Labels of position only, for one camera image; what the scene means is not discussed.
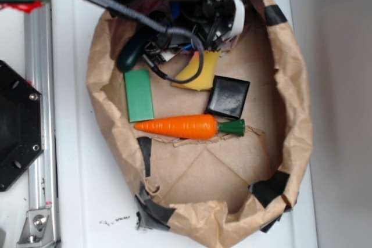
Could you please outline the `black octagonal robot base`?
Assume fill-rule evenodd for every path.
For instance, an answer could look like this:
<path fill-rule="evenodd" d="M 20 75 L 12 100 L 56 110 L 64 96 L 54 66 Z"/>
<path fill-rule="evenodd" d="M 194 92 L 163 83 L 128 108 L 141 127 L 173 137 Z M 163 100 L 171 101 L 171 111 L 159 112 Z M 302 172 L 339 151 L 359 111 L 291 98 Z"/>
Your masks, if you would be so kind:
<path fill-rule="evenodd" d="M 1 61 L 1 192 L 43 151 L 41 94 Z"/>

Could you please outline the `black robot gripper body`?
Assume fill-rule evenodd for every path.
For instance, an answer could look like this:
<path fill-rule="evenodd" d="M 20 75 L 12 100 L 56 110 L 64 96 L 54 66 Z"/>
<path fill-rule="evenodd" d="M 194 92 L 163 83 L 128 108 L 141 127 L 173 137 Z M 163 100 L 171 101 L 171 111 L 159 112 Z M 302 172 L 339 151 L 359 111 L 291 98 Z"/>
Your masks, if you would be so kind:
<path fill-rule="evenodd" d="M 245 7 L 242 0 L 201 0 L 179 2 L 181 14 L 175 20 L 171 10 L 158 19 L 172 27 L 192 32 L 207 51 L 222 51 L 242 33 Z M 166 62 L 179 53 L 194 50 L 195 41 L 184 35 L 156 34 L 145 46 L 145 54 L 152 61 Z"/>

